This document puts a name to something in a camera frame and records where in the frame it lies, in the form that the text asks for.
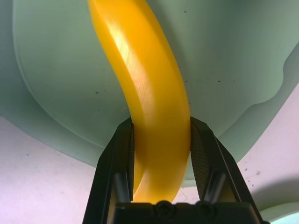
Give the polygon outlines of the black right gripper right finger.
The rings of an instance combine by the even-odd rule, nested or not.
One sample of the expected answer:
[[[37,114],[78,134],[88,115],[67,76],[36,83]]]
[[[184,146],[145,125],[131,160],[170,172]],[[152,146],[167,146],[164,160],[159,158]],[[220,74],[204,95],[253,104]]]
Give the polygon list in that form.
[[[212,223],[264,223],[233,156],[210,127],[191,118],[190,154],[200,204]]]

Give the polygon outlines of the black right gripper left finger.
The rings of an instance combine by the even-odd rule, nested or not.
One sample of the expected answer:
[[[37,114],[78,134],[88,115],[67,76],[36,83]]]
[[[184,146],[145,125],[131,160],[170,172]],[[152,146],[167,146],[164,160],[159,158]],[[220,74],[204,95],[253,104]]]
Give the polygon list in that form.
[[[134,159],[134,126],[128,118],[118,125],[98,160],[84,224],[111,224],[116,204],[133,200]]]

